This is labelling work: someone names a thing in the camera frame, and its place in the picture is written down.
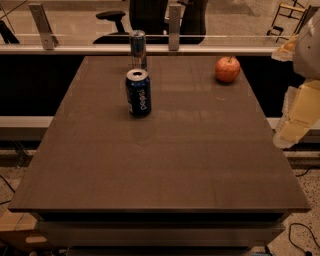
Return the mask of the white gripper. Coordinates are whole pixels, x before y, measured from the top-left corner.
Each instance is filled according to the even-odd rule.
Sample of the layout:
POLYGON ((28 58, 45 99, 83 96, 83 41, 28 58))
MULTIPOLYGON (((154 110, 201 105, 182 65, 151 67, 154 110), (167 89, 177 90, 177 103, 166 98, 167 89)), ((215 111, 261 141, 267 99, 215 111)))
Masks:
POLYGON ((320 119, 320 10, 271 55, 277 61, 292 61, 294 71, 307 78, 298 88, 289 86, 285 93, 282 117, 273 143, 281 149, 297 144, 320 119))

